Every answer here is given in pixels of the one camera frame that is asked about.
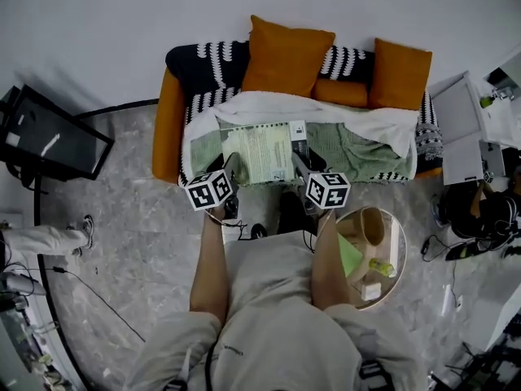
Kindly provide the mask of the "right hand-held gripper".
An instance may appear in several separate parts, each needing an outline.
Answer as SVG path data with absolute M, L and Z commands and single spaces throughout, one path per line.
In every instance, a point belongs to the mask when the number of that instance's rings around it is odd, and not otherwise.
M 296 152 L 291 154 L 296 176 L 308 178 L 305 197 L 322 210 L 343 208 L 347 202 L 351 183 L 344 173 L 324 173 L 326 161 L 312 148 L 309 149 L 309 166 Z

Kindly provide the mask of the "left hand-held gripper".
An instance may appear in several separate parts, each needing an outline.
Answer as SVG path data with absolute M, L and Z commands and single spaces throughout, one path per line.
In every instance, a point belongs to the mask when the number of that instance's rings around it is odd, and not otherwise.
M 245 183 L 245 168 L 237 152 L 231 153 L 226 161 L 220 154 L 206 168 L 206 174 L 194 177 L 185 185 L 185 192 L 195 211 L 212 209 L 232 195 L 231 182 Z

